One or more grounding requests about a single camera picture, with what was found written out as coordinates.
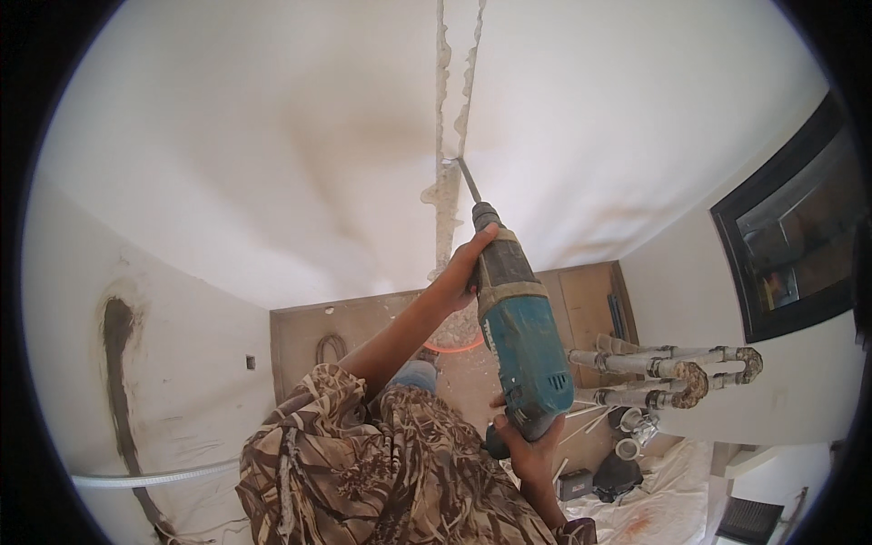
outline white conduit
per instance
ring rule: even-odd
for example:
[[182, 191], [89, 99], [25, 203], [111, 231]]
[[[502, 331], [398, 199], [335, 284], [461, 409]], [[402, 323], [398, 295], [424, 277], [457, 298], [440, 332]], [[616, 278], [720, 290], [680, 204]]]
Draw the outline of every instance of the white conduit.
[[108, 475], [70, 475], [72, 484], [83, 488], [139, 488], [163, 485], [177, 480], [193, 479], [213, 473], [239, 470], [239, 458], [193, 467], [183, 471], [152, 473], [141, 477], [112, 477]]

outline camouflage shirt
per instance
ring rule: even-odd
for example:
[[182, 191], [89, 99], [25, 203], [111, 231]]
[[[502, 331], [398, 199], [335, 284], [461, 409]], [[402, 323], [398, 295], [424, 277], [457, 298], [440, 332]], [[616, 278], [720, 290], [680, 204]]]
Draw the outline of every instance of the camouflage shirt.
[[236, 492], [258, 545], [594, 543], [591, 519], [548, 530], [481, 436], [442, 399], [315, 367], [242, 449]]

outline black window frame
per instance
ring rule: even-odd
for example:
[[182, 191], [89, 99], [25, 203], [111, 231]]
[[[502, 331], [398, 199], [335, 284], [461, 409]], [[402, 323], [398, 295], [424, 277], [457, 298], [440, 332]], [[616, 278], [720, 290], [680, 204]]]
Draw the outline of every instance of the black window frame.
[[709, 210], [730, 264], [747, 343], [803, 330], [851, 310], [854, 306], [851, 279], [848, 277], [799, 301], [763, 311], [736, 222], [805, 168], [844, 126], [841, 109], [829, 92], [793, 138], [757, 172]]

